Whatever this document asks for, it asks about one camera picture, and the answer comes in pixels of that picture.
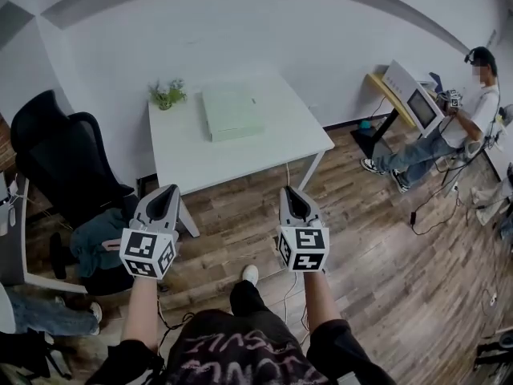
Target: marker cube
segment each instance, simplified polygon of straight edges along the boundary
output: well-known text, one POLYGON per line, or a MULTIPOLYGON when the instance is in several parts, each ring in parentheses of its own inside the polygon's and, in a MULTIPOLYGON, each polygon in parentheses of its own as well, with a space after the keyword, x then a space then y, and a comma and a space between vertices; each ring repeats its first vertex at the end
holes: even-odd
POLYGON ((329 255, 329 230, 314 227, 278 227, 278 252, 289 271, 322 271, 329 255))
POLYGON ((162 279, 176 257, 173 235, 124 229, 119 257, 134 277, 162 279))

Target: white sneaker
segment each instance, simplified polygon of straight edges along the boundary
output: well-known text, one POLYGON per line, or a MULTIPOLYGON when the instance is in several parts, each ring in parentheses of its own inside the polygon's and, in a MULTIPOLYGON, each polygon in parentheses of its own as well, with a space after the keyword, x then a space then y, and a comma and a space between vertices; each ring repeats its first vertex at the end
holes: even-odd
POLYGON ((410 189, 407 185, 404 185, 404 183, 401 180, 401 173, 398 170, 392 170, 390 171, 390 175, 394 179, 395 184, 398 186, 398 191, 401 194, 404 194, 406 191, 410 189))
POLYGON ((486 218, 484 213, 481 212, 480 209, 475 210, 475 216, 478 218, 478 221, 481 223, 481 225, 484 227, 487 222, 490 220, 490 218, 486 218))
POLYGON ((59 304, 59 305, 62 305, 62 306, 66 306, 66 303, 64 302, 64 298, 63 297, 55 297, 54 298, 54 301, 56 304, 59 304))
POLYGON ((372 161, 370 158, 362 158, 360 160, 360 165, 366 169, 369 172, 373 172, 374 174, 379 174, 380 176, 385 175, 386 173, 384 171, 379 171, 376 168, 376 165, 374 165, 374 161, 372 161))
POLYGON ((95 316, 96 321, 98 321, 98 323, 101 323, 103 317, 102 307, 97 302, 92 302, 89 309, 95 316))
POLYGON ((254 265, 248 265, 242 271, 242 281, 249 281, 254 286, 257 286, 258 282, 258 268, 254 265))

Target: yellow desk edge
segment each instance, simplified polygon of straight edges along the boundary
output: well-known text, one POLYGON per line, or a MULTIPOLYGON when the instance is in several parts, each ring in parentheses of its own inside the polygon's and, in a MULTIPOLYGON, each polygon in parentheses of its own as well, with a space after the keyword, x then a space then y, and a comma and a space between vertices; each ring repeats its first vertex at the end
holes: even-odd
POLYGON ((383 83, 383 74, 369 73, 366 75, 366 78, 386 97, 386 99, 390 101, 408 125, 416 127, 415 122, 411 119, 410 114, 402 105, 401 100, 383 83))

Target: light green box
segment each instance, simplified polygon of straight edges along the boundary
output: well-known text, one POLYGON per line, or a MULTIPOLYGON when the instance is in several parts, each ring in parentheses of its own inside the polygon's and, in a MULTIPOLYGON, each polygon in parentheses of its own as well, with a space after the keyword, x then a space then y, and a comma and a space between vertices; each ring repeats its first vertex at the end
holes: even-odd
POLYGON ((243 83, 216 83, 203 92, 212 141, 254 136, 264 131, 257 100, 243 83))

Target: monitor screen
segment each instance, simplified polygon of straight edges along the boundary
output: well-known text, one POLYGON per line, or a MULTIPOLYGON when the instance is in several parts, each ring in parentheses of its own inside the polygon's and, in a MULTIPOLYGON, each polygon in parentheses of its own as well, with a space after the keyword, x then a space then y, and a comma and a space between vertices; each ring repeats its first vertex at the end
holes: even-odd
POLYGON ((418 121, 420 121, 422 128, 427 128, 436 118, 436 113, 433 108, 431 108, 419 90, 415 90, 414 94, 408 100, 408 105, 418 118, 418 121))

